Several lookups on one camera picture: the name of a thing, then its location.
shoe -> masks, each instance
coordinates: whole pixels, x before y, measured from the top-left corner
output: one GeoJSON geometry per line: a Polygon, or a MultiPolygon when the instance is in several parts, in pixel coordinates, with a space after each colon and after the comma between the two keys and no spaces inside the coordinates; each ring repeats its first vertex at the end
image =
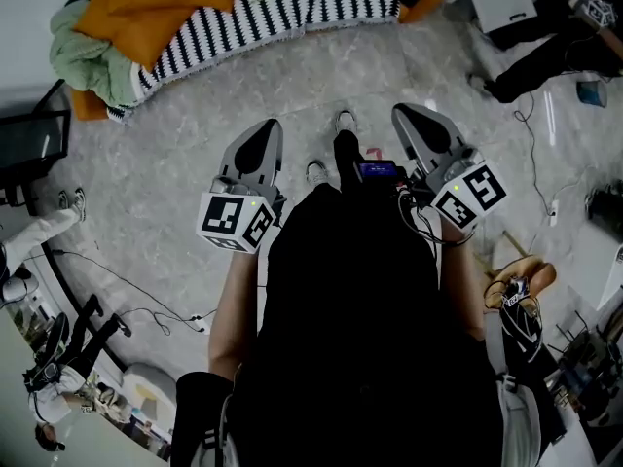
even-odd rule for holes
{"type": "Polygon", "coordinates": [[[308,164],[305,178],[312,187],[316,188],[321,183],[329,183],[329,171],[321,161],[315,160],[308,164]]]}
{"type": "Polygon", "coordinates": [[[121,329],[121,332],[124,333],[124,336],[127,338],[131,337],[132,330],[129,325],[121,319],[121,316],[115,313],[110,319],[117,322],[117,325],[119,325],[119,328],[121,329]]]}
{"type": "Polygon", "coordinates": [[[100,318],[104,316],[104,310],[101,308],[99,299],[95,294],[91,294],[91,297],[85,304],[85,310],[91,314],[97,313],[97,316],[99,316],[100,318]]]}
{"type": "Polygon", "coordinates": [[[65,191],[58,193],[58,209],[69,209],[69,197],[65,191]]]}
{"type": "Polygon", "coordinates": [[[78,187],[75,192],[74,205],[78,208],[80,213],[80,222],[84,222],[87,219],[87,196],[82,187],[78,187]]]}
{"type": "Polygon", "coordinates": [[[482,96],[486,98],[492,98],[492,94],[487,90],[486,84],[488,83],[482,76],[476,76],[475,74],[467,75],[467,84],[470,85],[473,89],[478,91],[482,96]]]}
{"type": "Polygon", "coordinates": [[[335,132],[337,135],[341,131],[350,131],[351,133],[357,133],[357,121],[354,119],[354,115],[351,111],[341,111],[335,118],[335,132]]]}

floor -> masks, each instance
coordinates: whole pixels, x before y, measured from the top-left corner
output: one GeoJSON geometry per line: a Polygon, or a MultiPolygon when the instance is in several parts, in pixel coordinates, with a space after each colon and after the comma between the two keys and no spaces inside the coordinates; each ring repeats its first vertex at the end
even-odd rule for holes
{"type": "MultiPolygon", "coordinates": [[[[310,159],[324,159],[336,174],[332,123],[342,108],[354,111],[364,148],[378,147],[385,158],[406,162],[390,123],[391,107],[406,101],[452,118],[464,138],[498,165],[511,190],[512,199],[480,227],[476,249],[491,257],[507,229],[558,266],[573,254],[587,190],[621,174],[618,106],[623,85],[608,84],[609,107],[600,109],[577,101],[576,76],[548,82],[555,109],[554,146],[545,89],[534,93],[530,123],[540,189],[549,201],[559,189],[579,181],[557,194],[559,222],[550,228],[531,183],[530,136],[513,116],[518,107],[528,113],[530,98],[500,105],[482,98],[464,79],[477,59],[497,74],[529,49],[520,46],[499,54],[467,24],[436,13],[416,24],[362,26],[270,45],[164,88],[137,109],[127,126],[74,122],[69,156],[36,190],[43,207],[50,209],[61,188],[82,185],[89,218],[56,238],[54,246],[99,261],[183,316],[208,313],[217,306],[229,253],[200,240],[194,227],[201,194],[227,145],[254,123],[279,119],[284,154],[277,184],[289,199],[287,215],[309,191],[304,171],[310,159]]],[[[265,282],[267,250],[262,252],[260,285],[265,282]]],[[[84,300],[95,292],[107,310],[158,308],[89,262],[67,256],[58,260],[84,300]]],[[[563,274],[543,294],[541,304],[545,340],[557,346],[564,346],[564,340],[556,323],[579,327],[575,309],[589,321],[599,316],[567,287],[563,274]]],[[[166,337],[141,311],[128,319],[131,340],[119,335],[111,340],[126,361],[156,365],[173,377],[206,368],[206,336],[170,322],[166,337]]]]}

person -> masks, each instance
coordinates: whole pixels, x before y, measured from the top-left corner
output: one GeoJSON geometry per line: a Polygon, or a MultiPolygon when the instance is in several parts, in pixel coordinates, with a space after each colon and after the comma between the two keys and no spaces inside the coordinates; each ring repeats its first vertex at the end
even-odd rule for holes
{"type": "MultiPolygon", "coordinates": [[[[616,14],[623,16],[623,0],[604,1],[613,5],[616,14]]],[[[506,51],[521,42],[553,36],[494,80],[468,75],[471,87],[501,103],[510,103],[538,89],[549,78],[566,72],[593,71],[608,78],[621,75],[621,57],[589,24],[572,16],[568,0],[537,0],[534,6],[535,18],[495,30],[489,38],[496,47],[506,51]]],[[[621,18],[613,32],[623,38],[621,18]]]]}
{"type": "Polygon", "coordinates": [[[0,285],[18,270],[33,247],[87,219],[87,198],[82,188],[76,189],[71,206],[67,193],[60,191],[58,207],[57,211],[35,218],[26,228],[0,243],[0,267],[3,267],[0,285]]]}
{"type": "Polygon", "coordinates": [[[76,395],[76,392],[85,385],[95,360],[108,339],[120,329],[127,338],[131,336],[129,326],[118,314],[113,314],[83,349],[87,321],[95,312],[100,317],[104,314],[97,297],[91,296],[76,320],[71,342],[56,360],[60,368],[60,380],[54,384],[49,383],[28,396],[28,406],[37,421],[35,437],[39,445],[47,451],[64,449],[64,445],[57,440],[54,424],[73,409],[80,409],[84,413],[92,412],[93,404],[76,395]]]}
{"type": "MultiPolygon", "coordinates": [[[[221,463],[221,423],[232,465],[430,455],[499,464],[502,417],[470,243],[444,246],[439,287],[432,252],[396,197],[359,182],[355,133],[352,113],[339,113],[340,191],[322,162],[307,168],[312,191],[269,252],[259,334],[258,256],[233,254],[208,372],[177,381],[172,467],[221,463]]],[[[448,222],[442,235],[463,239],[448,222]]]]}

black pants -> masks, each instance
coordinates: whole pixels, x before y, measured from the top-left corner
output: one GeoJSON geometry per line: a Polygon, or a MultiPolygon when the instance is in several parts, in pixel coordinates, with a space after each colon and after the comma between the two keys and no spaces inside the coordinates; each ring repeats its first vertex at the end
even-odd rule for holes
{"type": "Polygon", "coordinates": [[[87,331],[87,320],[93,315],[93,310],[84,308],[71,334],[71,342],[67,346],[65,352],[58,358],[58,365],[71,367],[78,374],[84,378],[89,378],[89,374],[95,364],[95,360],[99,355],[99,352],[103,349],[104,345],[108,341],[117,329],[119,324],[116,320],[108,320],[101,329],[99,329],[92,339],[87,344],[85,349],[82,346],[85,343],[85,332],[87,331]]]}
{"type": "Polygon", "coordinates": [[[595,71],[619,76],[623,61],[593,28],[570,18],[565,0],[539,0],[536,18],[527,19],[490,34],[501,49],[531,42],[556,33],[531,54],[515,62],[486,88],[502,103],[515,101],[523,93],[538,89],[549,78],[567,71],[595,71]]]}

white wall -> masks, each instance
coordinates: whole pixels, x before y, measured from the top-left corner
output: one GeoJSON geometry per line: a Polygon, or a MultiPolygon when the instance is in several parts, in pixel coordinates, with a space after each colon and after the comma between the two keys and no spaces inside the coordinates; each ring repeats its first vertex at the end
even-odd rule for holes
{"type": "MultiPolygon", "coordinates": [[[[35,441],[35,419],[21,377],[32,366],[32,352],[6,310],[0,312],[0,352],[0,465],[49,467],[55,455],[35,441]]],[[[61,439],[69,428],[67,450],[56,453],[57,467],[166,466],[97,413],[69,415],[56,429],[61,439]]]]}
{"type": "Polygon", "coordinates": [[[66,1],[0,0],[0,113],[27,112],[56,81],[50,18],[66,1]]]}

